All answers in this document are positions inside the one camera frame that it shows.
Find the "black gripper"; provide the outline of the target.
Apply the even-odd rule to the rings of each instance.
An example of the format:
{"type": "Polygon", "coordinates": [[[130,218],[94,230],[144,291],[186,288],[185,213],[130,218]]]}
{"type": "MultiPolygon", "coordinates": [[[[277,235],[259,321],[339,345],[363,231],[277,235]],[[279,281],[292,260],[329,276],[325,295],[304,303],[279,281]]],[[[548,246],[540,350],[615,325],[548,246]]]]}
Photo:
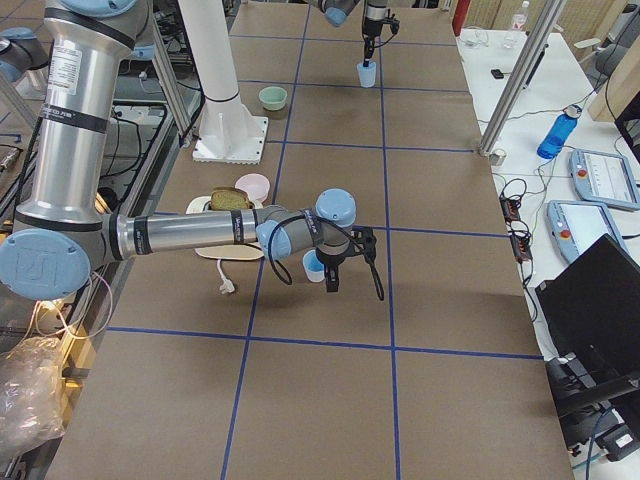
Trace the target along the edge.
{"type": "Polygon", "coordinates": [[[348,234],[338,232],[338,239],[316,248],[324,264],[325,287],[328,293],[339,291],[339,265],[347,258],[362,256],[366,264],[375,267],[375,235],[371,227],[355,226],[348,234]]]}
{"type": "Polygon", "coordinates": [[[363,66],[368,67],[373,56],[375,40],[381,35],[384,20],[384,7],[367,4],[363,13],[363,40],[364,58],[363,66]]]}

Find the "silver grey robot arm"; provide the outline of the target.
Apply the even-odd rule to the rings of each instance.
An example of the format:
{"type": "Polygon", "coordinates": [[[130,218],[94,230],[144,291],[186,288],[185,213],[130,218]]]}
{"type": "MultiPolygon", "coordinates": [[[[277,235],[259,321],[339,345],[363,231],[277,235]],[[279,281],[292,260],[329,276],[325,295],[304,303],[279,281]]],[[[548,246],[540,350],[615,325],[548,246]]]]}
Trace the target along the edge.
{"type": "Polygon", "coordinates": [[[388,7],[387,0],[318,0],[307,1],[323,13],[324,18],[333,27],[340,27],[357,5],[363,4],[361,36],[364,42],[363,68],[373,66],[374,51],[378,48],[376,40],[381,36],[383,27],[390,28],[392,36],[399,31],[399,21],[388,7]]]}
{"type": "Polygon", "coordinates": [[[278,261],[314,249],[326,288],[339,265],[371,240],[355,224],[354,197],[322,192],[311,208],[204,211],[127,217],[96,207],[120,64],[152,27],[147,1],[50,1],[44,21],[54,44],[40,110],[37,164],[29,198],[15,211],[1,246],[1,281],[31,300],[64,298],[108,263],[151,253],[258,243],[278,261]]]}

